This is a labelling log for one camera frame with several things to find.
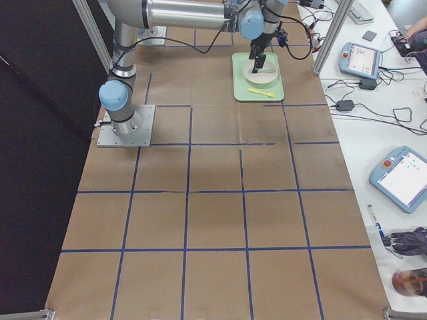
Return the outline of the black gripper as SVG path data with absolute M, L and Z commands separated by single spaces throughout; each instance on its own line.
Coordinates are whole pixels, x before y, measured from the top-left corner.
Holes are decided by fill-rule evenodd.
M 266 60 L 264 50 L 271 45 L 273 38 L 278 40 L 280 47 L 285 47 L 288 44 L 288 33 L 282 28 L 277 28 L 273 33 L 262 33 L 258 38 L 251 41 L 249 59 L 254 60 L 252 73 L 257 73 L 263 68 Z

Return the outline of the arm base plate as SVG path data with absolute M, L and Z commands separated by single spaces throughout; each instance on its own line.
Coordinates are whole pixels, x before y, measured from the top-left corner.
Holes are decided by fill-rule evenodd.
M 137 41 L 139 45 L 164 46 L 167 27 L 156 26 L 152 29 L 139 29 Z
M 106 111 L 100 126 L 98 147 L 149 147 L 151 143 L 155 105 L 133 105 L 133 117 L 119 123 Z

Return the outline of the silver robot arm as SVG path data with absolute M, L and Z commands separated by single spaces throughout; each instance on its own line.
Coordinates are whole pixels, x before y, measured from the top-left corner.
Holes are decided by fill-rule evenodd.
M 137 69 L 151 67 L 161 75 L 160 93 L 174 100 L 185 93 L 183 106 L 196 107 L 193 117 L 197 141 L 218 144 L 238 141 L 238 114 L 230 100 L 240 100 L 248 85 L 243 72 L 261 77 L 266 64 L 276 58 L 265 52 L 272 39 L 286 39 L 280 14 L 285 1 L 109 1 L 115 18 L 113 56 L 108 80 L 99 89 L 101 104 L 110 118 L 102 134 L 110 134 L 115 145 L 146 147 L 159 141 L 153 105 L 131 102 Z M 250 42 L 247 53 L 231 47 L 210 45 L 199 49 L 175 41 L 172 49 L 140 49 L 138 31 L 156 27 L 214 30 L 217 34 L 239 33 Z

